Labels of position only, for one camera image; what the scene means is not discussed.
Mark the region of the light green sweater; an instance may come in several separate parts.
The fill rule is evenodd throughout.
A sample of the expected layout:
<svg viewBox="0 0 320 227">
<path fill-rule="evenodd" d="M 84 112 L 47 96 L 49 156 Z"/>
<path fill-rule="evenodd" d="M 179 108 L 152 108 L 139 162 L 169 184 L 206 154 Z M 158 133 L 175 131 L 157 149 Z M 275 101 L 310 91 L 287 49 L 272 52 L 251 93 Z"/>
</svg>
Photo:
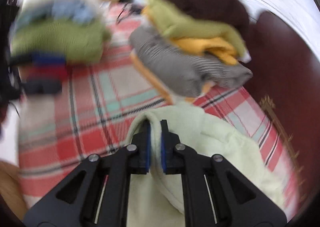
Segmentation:
<svg viewBox="0 0 320 227">
<path fill-rule="evenodd" d="M 281 183 L 257 143 L 187 103 L 147 110 L 126 142 L 143 135 L 151 165 L 131 177 L 128 226 L 285 226 Z"/>
</svg>

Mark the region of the green knitted folded sweater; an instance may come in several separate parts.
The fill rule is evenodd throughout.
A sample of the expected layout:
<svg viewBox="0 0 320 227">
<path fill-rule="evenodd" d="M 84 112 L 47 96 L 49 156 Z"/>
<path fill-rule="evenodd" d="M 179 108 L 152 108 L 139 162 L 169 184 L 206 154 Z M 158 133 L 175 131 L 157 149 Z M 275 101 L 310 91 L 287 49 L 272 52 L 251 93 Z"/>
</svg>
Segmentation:
<svg viewBox="0 0 320 227">
<path fill-rule="evenodd" d="M 63 55 L 68 63 L 96 63 L 111 40 L 109 28 L 99 20 L 80 25 L 71 20 L 46 19 L 33 22 L 14 33 L 11 56 L 43 52 Z"/>
</svg>

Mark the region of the red plaid bed sheet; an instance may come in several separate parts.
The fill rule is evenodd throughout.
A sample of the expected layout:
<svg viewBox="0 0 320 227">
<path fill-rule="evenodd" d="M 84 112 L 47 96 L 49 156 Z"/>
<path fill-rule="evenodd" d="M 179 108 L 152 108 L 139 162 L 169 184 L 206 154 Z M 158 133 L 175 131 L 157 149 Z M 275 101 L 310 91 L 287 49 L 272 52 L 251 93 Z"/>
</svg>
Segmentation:
<svg viewBox="0 0 320 227">
<path fill-rule="evenodd" d="M 130 59 L 129 35 L 141 22 L 132 15 L 120 23 L 127 7 L 105 13 L 112 40 L 101 61 L 70 68 L 56 96 L 26 97 L 20 112 L 18 160 L 24 200 L 33 206 L 89 154 L 107 155 L 124 141 L 139 113 L 166 104 L 136 71 Z M 280 134 L 244 88 L 213 87 L 196 106 L 230 123 L 255 140 L 268 168 L 282 181 L 285 213 L 298 210 L 296 174 Z"/>
</svg>

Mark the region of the light blue knitted sweater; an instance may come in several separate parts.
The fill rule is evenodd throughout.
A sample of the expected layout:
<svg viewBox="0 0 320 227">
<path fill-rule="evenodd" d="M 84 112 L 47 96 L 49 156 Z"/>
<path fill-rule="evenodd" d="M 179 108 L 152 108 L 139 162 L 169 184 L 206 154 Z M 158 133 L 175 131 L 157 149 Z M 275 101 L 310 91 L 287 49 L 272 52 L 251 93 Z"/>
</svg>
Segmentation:
<svg viewBox="0 0 320 227">
<path fill-rule="evenodd" d="M 16 19 L 17 26 L 26 26 L 33 21 L 52 18 L 72 20 L 79 24 L 90 23 L 96 14 L 81 0 L 53 0 L 44 5 L 22 11 Z"/>
</svg>

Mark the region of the grey striped folded garment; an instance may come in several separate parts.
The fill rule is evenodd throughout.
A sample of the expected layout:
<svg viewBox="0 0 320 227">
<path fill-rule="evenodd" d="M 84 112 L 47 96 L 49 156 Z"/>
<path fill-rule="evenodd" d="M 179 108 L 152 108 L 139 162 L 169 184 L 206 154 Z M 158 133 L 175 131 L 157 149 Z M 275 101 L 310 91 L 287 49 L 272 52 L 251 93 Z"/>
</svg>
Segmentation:
<svg viewBox="0 0 320 227">
<path fill-rule="evenodd" d="M 211 54 L 185 54 L 151 27 L 136 28 L 129 42 L 143 65 L 179 96 L 199 97 L 207 82 L 237 88 L 253 77 L 252 71 L 241 64 L 225 65 Z"/>
</svg>

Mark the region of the olive green folded garment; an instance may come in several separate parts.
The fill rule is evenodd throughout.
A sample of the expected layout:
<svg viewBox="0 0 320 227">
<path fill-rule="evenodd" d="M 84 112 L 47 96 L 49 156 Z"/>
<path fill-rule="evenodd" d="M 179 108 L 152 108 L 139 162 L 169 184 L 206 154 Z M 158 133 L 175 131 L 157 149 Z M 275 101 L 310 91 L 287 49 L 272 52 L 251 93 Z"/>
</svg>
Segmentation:
<svg viewBox="0 0 320 227">
<path fill-rule="evenodd" d="M 247 47 L 240 33 L 231 25 L 217 21 L 197 20 L 182 13 L 167 0 L 145 0 L 147 17 L 165 38 L 222 37 L 233 45 L 241 57 Z"/>
</svg>

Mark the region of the dark brown wooden headboard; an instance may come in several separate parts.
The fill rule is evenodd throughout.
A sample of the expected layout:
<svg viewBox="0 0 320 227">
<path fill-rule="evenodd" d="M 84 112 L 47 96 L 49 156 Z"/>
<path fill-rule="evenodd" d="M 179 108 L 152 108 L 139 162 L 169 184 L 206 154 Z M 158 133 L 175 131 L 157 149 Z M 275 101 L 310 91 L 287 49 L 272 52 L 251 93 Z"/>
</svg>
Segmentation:
<svg viewBox="0 0 320 227">
<path fill-rule="evenodd" d="M 245 89 L 267 113 L 291 156 L 303 206 L 319 192 L 319 60 L 269 11 L 250 26 L 247 47 L 253 78 Z"/>
</svg>

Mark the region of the yellow folded garment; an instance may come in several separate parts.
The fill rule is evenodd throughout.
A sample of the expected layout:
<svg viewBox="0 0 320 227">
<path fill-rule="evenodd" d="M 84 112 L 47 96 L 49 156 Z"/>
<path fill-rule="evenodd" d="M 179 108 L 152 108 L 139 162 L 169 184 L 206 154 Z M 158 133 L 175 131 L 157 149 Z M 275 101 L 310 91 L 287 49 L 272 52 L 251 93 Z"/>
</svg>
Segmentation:
<svg viewBox="0 0 320 227">
<path fill-rule="evenodd" d="M 146 16 L 148 21 L 151 22 L 150 19 L 147 17 L 146 11 L 147 11 L 147 7 L 143 9 L 142 13 Z M 241 57 L 238 54 L 235 47 L 233 47 L 233 45 L 225 41 L 222 37 L 215 37 L 215 38 L 209 38 L 209 39 L 201 39 L 201 38 L 165 38 L 165 39 L 169 40 L 173 45 L 177 46 L 181 50 L 192 55 L 203 56 L 205 52 L 209 52 L 210 54 L 218 57 L 224 64 L 227 64 L 227 65 L 236 65 L 238 63 L 238 59 Z"/>
</svg>

